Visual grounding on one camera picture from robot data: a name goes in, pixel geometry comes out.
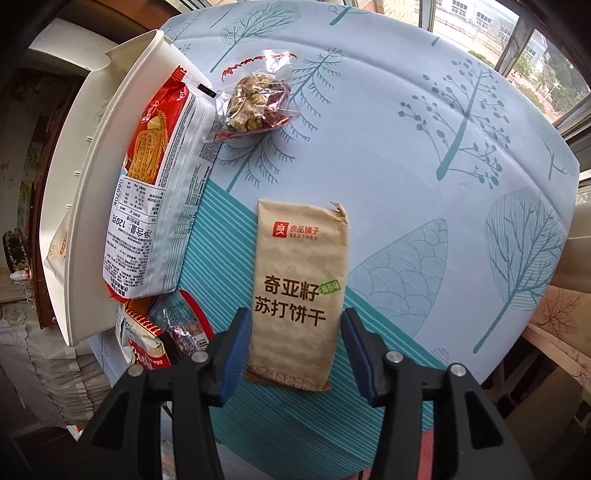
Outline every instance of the building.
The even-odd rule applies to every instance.
[[[464,22],[486,32],[507,45],[518,16],[495,0],[436,0],[437,8],[445,10]],[[525,55],[536,69],[548,49],[546,39],[536,30],[525,48]]]

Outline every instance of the barcode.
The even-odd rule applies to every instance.
[[[209,340],[206,338],[202,338],[201,340],[197,340],[197,350],[205,350],[209,345]]]

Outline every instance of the white container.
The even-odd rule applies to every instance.
[[[143,110],[179,65],[196,82],[212,86],[160,30],[133,38],[106,55],[110,63],[88,75],[66,121],[96,118],[99,98],[100,103],[109,101],[72,202],[64,289],[59,290],[57,280],[48,281],[57,323],[70,346],[115,325],[119,303],[109,298],[103,282],[103,254],[119,172]],[[82,99],[94,102],[95,108],[85,108]],[[67,126],[60,141],[71,134]]]

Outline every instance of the tablecloth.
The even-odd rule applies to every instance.
[[[524,329],[573,215],[579,165],[506,79],[432,33],[320,2],[244,2],[163,26],[222,72],[266,48],[296,56],[285,127],[222,145],[180,287],[215,329],[251,304],[256,201],[329,206],[350,221],[345,306],[423,365],[483,381]],[[212,413],[217,438],[280,479],[371,464],[382,412],[359,397],[341,342],[327,393],[241,382]],[[424,406],[424,428],[432,409]]]

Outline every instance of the green label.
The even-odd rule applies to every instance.
[[[334,293],[335,291],[339,290],[340,284],[338,280],[329,280],[318,287],[318,293],[321,295],[328,295],[329,293]]]

